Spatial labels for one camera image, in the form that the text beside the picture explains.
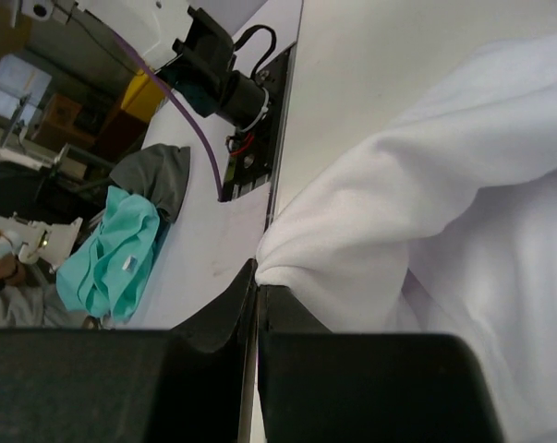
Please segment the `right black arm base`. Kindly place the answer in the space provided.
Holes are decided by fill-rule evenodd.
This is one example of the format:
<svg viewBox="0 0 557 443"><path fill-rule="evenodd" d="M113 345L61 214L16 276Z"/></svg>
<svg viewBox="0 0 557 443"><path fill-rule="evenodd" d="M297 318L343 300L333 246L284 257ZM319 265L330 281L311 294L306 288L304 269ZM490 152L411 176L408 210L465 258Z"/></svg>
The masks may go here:
<svg viewBox="0 0 557 443"><path fill-rule="evenodd" d="M158 77L202 118L232 127L221 144L228 154L219 172L219 199L270 177L285 107L291 47L278 49L276 30L255 24L233 39L203 9L188 8L191 26L176 39L176 57Z"/></svg>

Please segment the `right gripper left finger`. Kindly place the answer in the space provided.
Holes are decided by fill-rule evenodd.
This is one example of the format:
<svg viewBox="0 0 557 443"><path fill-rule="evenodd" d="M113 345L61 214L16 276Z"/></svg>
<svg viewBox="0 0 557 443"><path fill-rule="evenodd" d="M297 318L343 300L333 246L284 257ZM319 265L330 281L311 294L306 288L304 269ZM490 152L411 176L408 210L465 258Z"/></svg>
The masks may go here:
<svg viewBox="0 0 557 443"><path fill-rule="evenodd" d="M0 442L243 442L254 260L170 330L0 330Z"/></svg>

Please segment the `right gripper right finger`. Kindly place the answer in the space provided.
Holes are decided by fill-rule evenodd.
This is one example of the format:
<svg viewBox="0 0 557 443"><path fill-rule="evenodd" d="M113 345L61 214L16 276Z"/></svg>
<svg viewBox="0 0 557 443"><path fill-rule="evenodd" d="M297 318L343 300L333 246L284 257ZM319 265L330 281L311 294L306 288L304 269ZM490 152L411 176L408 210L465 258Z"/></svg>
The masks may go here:
<svg viewBox="0 0 557 443"><path fill-rule="evenodd" d="M260 288L259 390L271 442L501 442L459 338L335 333L285 287Z"/></svg>

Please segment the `white t shirt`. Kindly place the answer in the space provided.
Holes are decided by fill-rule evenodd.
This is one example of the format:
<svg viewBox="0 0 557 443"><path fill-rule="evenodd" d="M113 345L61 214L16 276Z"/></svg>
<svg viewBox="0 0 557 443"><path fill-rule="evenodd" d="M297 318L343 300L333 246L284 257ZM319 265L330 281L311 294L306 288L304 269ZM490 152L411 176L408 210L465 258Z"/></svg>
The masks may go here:
<svg viewBox="0 0 557 443"><path fill-rule="evenodd" d="M256 281L334 331L448 332L557 442L557 33L478 49L275 218Z"/></svg>

